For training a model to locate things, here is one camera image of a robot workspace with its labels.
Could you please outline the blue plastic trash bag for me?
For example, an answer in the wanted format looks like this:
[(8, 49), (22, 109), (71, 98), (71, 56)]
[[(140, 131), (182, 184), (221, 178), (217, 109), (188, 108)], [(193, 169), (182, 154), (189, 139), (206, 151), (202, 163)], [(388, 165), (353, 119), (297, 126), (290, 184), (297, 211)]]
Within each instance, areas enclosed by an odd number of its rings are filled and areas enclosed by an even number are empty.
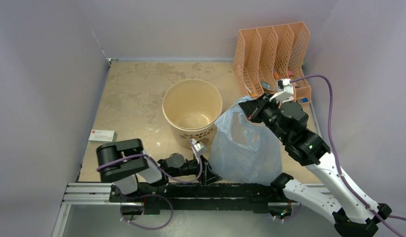
[(268, 186), (282, 172), (281, 144), (264, 124), (247, 120), (239, 103), (249, 100), (239, 98), (216, 120), (208, 161), (223, 180)]

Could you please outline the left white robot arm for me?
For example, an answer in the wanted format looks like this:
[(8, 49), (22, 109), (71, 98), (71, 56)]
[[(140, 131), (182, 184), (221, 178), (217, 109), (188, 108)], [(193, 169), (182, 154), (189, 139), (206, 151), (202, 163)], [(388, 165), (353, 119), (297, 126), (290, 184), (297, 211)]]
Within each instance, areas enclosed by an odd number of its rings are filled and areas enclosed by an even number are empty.
[(183, 176), (194, 175), (194, 181), (209, 185), (222, 178), (212, 171), (203, 156), (204, 143), (190, 139), (187, 145), (193, 152), (193, 159), (187, 160), (181, 154), (155, 161), (144, 150), (141, 139), (130, 139), (106, 143), (96, 149), (97, 172), (104, 183), (113, 183), (129, 202), (137, 201), (141, 195), (138, 176), (152, 187), (167, 184), (170, 180), (183, 183)]

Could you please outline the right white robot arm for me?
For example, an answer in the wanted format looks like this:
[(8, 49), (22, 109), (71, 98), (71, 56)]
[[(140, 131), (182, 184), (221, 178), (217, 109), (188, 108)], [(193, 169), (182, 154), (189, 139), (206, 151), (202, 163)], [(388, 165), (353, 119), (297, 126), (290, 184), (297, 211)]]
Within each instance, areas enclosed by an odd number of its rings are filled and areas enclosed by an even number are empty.
[(288, 155), (314, 174), (333, 195), (326, 196), (303, 185), (291, 175), (280, 174), (271, 183), (275, 200), (299, 202), (330, 221), (342, 237), (372, 237), (378, 224), (392, 210), (371, 199), (336, 163), (330, 147), (321, 136), (307, 128), (308, 114), (290, 101), (278, 104), (270, 94), (240, 102), (250, 122), (264, 123), (284, 145)]

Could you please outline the beige paper trash bin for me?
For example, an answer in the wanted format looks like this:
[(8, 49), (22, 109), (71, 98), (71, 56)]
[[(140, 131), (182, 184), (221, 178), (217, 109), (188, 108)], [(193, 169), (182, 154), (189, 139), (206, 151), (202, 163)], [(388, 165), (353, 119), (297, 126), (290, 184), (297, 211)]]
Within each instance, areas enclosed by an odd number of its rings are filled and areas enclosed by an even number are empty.
[(175, 140), (190, 148), (192, 139), (210, 144), (217, 132), (216, 120), (223, 111), (218, 89), (201, 79), (187, 79), (174, 84), (165, 93), (162, 112)]

